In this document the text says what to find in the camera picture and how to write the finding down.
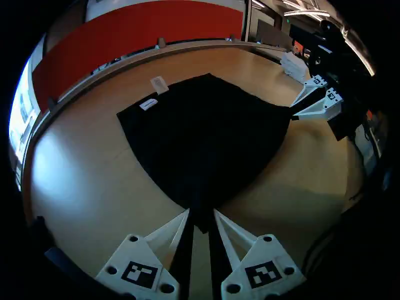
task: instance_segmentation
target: clothing label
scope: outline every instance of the clothing label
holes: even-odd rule
[[[149,108],[151,108],[153,105],[156,105],[158,101],[156,99],[149,99],[146,102],[143,102],[139,106],[141,107],[142,110],[147,111]]]
[[[151,79],[150,82],[157,94],[159,95],[170,90],[161,76],[157,76]]]

